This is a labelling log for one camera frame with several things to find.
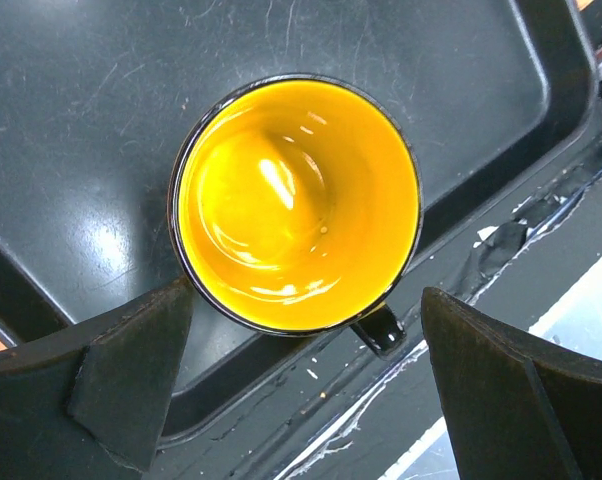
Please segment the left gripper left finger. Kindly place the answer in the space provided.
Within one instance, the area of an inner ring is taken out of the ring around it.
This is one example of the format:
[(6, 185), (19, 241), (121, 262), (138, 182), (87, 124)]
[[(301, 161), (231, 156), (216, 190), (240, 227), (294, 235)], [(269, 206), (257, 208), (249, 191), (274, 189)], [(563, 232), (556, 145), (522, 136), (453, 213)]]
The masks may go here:
[(0, 479), (139, 479), (150, 470), (190, 330), (180, 278), (0, 352)]

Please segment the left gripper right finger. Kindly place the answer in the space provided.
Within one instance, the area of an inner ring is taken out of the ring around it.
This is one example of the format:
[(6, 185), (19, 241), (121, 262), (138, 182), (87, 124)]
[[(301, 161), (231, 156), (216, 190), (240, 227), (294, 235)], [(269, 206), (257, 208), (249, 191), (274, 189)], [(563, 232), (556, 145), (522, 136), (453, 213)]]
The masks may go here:
[(602, 361), (434, 287), (421, 323), (462, 479), (602, 479)]

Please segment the yellow mug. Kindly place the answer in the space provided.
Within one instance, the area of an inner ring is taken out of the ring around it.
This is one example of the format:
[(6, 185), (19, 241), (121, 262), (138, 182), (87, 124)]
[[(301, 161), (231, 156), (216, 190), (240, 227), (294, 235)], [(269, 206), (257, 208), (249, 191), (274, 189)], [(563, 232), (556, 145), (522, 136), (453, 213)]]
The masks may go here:
[(192, 126), (167, 217), (186, 278), (227, 318), (281, 337), (348, 327), (385, 357), (405, 339), (386, 298), (422, 204), (410, 144), (373, 97), (290, 73), (232, 91)]

